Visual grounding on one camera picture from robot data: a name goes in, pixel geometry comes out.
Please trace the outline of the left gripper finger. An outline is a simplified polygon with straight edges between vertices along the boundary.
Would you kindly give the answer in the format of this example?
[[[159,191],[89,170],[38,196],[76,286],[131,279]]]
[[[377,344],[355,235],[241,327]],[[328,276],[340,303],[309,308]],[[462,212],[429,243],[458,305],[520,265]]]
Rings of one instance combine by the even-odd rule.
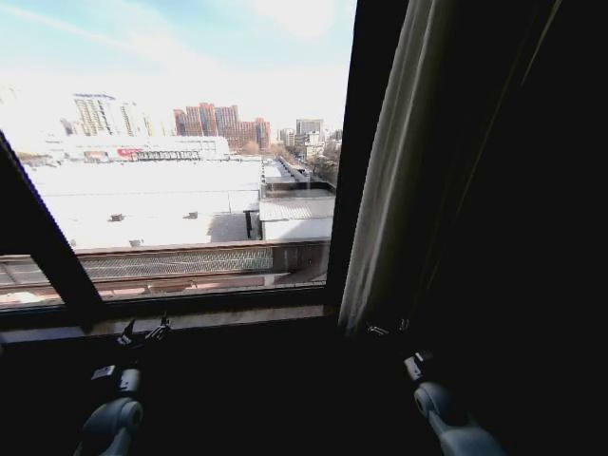
[[[160,324],[148,332],[145,337],[145,342],[161,342],[171,332],[170,318],[167,313],[161,316]]]
[[[134,334],[134,326],[136,320],[131,319],[124,327],[122,333],[116,339],[116,342],[121,348],[133,348],[137,344],[137,335]]]

